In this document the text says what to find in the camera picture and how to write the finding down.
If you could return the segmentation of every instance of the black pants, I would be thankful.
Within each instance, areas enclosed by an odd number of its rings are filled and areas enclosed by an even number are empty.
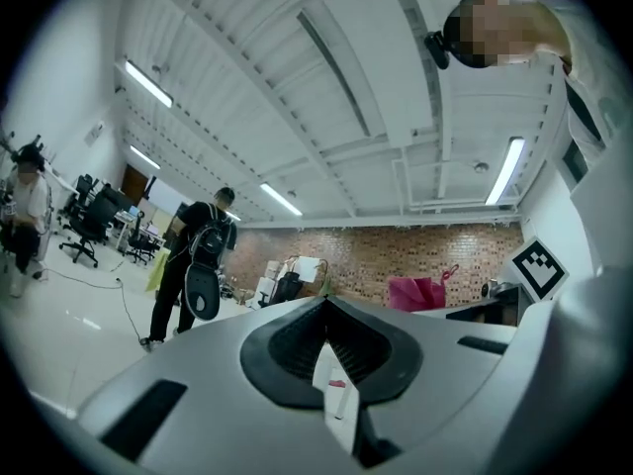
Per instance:
[[[185,274],[190,263],[191,257],[188,252],[185,252],[165,264],[160,290],[158,290],[156,304],[151,314],[149,339],[153,341],[163,341],[165,339],[167,336],[167,324],[169,323],[169,317],[171,317],[171,309],[181,291],[178,332],[188,331],[194,324],[194,316],[187,307],[184,292]]]
[[[16,267],[22,274],[27,272],[29,261],[40,248],[40,234],[33,226],[4,226],[0,233],[2,245],[16,254]]]

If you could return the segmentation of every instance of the sticker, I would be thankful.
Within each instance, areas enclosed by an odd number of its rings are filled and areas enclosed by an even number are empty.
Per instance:
[[[551,299],[569,277],[538,237],[533,237],[513,253],[509,265],[534,301]]]

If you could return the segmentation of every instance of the black t-shirt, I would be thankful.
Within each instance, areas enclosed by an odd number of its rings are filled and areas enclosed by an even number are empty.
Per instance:
[[[219,220],[222,226],[222,239],[225,248],[235,249],[237,240],[237,228],[230,217],[213,204],[196,202],[183,211],[178,218],[185,224],[180,232],[171,253],[176,255],[187,247],[189,241],[194,238],[196,232],[211,220]]]

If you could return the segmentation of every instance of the white shirt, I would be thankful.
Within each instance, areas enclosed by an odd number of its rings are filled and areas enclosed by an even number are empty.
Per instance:
[[[589,167],[613,141],[633,133],[633,78],[617,48],[579,0],[539,0],[560,21],[570,42],[572,71],[567,82],[587,105],[602,142],[568,111],[570,133]]]
[[[18,170],[11,173],[9,182],[13,185],[13,200],[16,203],[16,214],[19,217],[30,216],[36,219],[35,228],[38,233],[45,231],[44,218],[48,198],[46,181],[38,175],[38,179],[30,185],[24,185],[18,179]]]

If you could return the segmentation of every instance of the tiled floor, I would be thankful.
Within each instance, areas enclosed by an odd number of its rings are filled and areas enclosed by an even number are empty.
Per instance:
[[[116,279],[121,279],[130,317],[139,334],[145,336],[154,304],[153,292],[144,291],[152,264],[147,267],[133,264],[129,257],[108,246],[96,248],[98,269],[85,256],[73,264],[69,256],[72,250],[60,250],[60,242],[61,237],[53,237],[48,246],[45,259],[51,270],[48,279],[41,282],[30,279],[20,299],[8,296],[9,276],[2,273],[4,265],[0,265],[0,328],[33,396],[73,418],[86,398],[144,357],[145,352],[138,344],[120,289],[93,288],[55,272],[102,287],[117,287]],[[222,300],[216,320],[250,311],[234,300]],[[174,308],[167,340],[178,324],[178,313]],[[196,320],[194,328],[200,324]],[[326,382],[340,379],[351,384],[328,345],[321,352],[316,375],[317,372],[319,382],[316,377],[315,385],[325,391],[325,421],[343,448],[351,451],[358,392],[351,388],[342,419],[337,419],[335,414],[344,389],[328,386]]]

